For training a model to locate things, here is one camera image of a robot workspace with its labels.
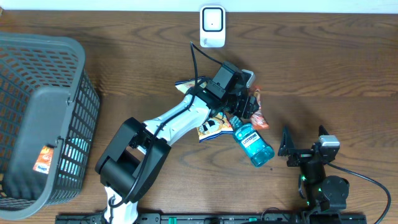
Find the blue mouthwash bottle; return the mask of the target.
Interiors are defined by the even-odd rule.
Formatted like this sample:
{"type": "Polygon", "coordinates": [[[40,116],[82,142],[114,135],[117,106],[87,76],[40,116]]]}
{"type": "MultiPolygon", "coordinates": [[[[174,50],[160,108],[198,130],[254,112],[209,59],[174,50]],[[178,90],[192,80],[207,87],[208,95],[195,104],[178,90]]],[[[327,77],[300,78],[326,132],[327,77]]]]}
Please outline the blue mouthwash bottle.
{"type": "Polygon", "coordinates": [[[233,138],[250,158],[254,167],[261,167],[271,160],[273,148],[262,138],[251,123],[244,124],[237,116],[229,119],[233,129],[233,138]]]}

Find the red chocolate bar wrapper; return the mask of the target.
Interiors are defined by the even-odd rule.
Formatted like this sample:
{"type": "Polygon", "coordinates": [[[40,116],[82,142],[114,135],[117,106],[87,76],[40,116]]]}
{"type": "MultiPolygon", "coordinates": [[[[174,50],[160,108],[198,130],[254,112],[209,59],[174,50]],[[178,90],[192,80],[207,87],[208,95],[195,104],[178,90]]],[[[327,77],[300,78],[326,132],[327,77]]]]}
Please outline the red chocolate bar wrapper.
{"type": "Polygon", "coordinates": [[[259,105],[259,109],[250,117],[250,122],[255,130],[269,129],[269,123],[262,113],[261,107],[261,92],[258,86],[251,87],[250,92],[254,95],[259,105]]]}

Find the yellow snack bag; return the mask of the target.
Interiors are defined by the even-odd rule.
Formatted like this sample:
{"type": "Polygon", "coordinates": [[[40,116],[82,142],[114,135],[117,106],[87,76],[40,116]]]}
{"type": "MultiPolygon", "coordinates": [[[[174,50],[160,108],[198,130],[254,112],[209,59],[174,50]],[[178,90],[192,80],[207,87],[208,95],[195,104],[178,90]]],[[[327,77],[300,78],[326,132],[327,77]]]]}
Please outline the yellow snack bag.
{"type": "MultiPolygon", "coordinates": [[[[186,93],[194,85],[194,78],[175,82],[176,89],[182,93],[186,93]]],[[[233,134],[233,132],[233,128],[223,112],[219,112],[197,128],[199,142],[215,139],[222,134],[233,134]]]]}

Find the small orange snack packet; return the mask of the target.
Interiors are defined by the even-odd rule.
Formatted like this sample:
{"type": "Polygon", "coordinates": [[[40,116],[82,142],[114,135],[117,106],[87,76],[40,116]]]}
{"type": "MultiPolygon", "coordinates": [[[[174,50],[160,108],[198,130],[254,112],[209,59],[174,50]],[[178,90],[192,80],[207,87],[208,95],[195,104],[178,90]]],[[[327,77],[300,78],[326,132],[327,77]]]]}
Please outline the small orange snack packet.
{"type": "Polygon", "coordinates": [[[48,174],[52,162],[54,149],[52,147],[44,146],[33,166],[33,170],[43,174],[48,174]]]}

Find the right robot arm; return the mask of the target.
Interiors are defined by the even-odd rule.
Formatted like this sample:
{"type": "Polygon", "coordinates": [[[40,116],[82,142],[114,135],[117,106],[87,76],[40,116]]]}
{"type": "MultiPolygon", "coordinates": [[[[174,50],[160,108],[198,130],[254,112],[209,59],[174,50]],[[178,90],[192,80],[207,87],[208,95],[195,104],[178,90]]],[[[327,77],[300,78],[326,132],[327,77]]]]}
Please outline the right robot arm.
{"type": "Polygon", "coordinates": [[[288,127],[283,128],[277,155],[286,157],[289,167],[300,168],[298,191],[308,205],[297,217],[301,223],[342,222],[340,213],[346,208],[349,182],[325,172],[325,165],[335,160],[339,149],[339,140],[323,126],[319,126],[318,140],[310,149],[296,148],[288,127]]]}

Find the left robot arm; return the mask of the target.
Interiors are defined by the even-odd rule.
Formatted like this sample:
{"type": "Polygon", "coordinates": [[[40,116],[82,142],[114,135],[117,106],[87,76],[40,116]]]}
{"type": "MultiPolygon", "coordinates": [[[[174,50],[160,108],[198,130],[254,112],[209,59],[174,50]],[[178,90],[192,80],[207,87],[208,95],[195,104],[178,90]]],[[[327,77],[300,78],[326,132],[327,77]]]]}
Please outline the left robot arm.
{"type": "Polygon", "coordinates": [[[181,103],[144,122],[123,122],[95,166],[108,204],[103,223],[134,223],[137,203],[155,182],[172,145],[220,112],[248,119],[259,109],[249,70],[221,64],[214,78],[195,79],[181,103]]]}

